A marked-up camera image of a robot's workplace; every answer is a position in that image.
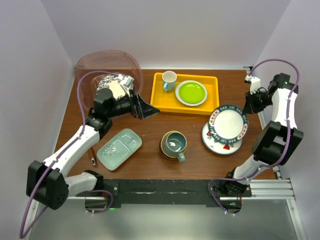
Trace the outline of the blue floral pattern plate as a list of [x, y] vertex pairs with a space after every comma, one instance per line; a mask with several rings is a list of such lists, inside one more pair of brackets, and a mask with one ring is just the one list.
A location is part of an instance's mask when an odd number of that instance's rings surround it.
[[132, 87], [127, 88], [120, 84], [119, 76], [126, 75], [122, 73], [102, 74], [95, 77], [93, 80], [96, 82], [96, 92], [101, 92], [103, 89], [109, 89], [116, 100], [120, 100], [125, 96], [131, 96], [134, 90]]

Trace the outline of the strawberry pattern white plate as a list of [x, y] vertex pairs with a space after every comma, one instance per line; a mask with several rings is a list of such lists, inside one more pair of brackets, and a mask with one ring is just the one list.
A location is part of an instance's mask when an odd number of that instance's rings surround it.
[[202, 128], [201, 137], [204, 145], [210, 151], [219, 155], [231, 155], [237, 152], [243, 144], [243, 140], [230, 144], [217, 142], [210, 134], [207, 122], [204, 124]]

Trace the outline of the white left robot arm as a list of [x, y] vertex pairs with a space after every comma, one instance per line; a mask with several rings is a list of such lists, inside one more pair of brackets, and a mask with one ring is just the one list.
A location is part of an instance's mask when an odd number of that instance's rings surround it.
[[86, 170], [69, 177], [70, 169], [108, 133], [113, 117], [131, 114], [143, 120], [159, 112], [158, 108], [145, 102], [139, 93], [132, 90], [120, 99], [115, 99], [108, 88], [99, 90], [93, 100], [92, 111], [76, 134], [43, 162], [35, 160], [29, 165], [26, 195], [52, 210], [60, 208], [68, 197], [83, 192], [99, 196], [105, 189], [101, 174]]

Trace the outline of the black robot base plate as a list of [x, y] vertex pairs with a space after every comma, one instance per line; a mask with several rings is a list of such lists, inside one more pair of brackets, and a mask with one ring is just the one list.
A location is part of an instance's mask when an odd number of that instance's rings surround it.
[[250, 186], [226, 184], [223, 180], [105, 179], [113, 196], [112, 208], [123, 205], [204, 205], [239, 212], [242, 198], [251, 197]]

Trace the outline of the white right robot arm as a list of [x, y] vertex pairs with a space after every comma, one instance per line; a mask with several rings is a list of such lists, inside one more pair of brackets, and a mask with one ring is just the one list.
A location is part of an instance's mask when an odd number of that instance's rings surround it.
[[295, 101], [299, 87], [290, 82], [290, 76], [279, 73], [262, 91], [260, 79], [247, 76], [245, 83], [250, 91], [245, 94], [245, 114], [260, 113], [267, 106], [273, 107], [272, 118], [254, 141], [251, 156], [222, 180], [223, 192], [230, 197], [242, 194], [261, 172], [283, 166], [304, 137], [295, 122]]

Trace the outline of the teal rim lettered plate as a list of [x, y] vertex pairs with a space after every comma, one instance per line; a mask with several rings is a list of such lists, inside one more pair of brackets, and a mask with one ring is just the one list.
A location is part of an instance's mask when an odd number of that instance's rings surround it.
[[249, 128], [249, 120], [240, 107], [224, 104], [213, 110], [207, 127], [215, 141], [230, 145], [244, 138]]

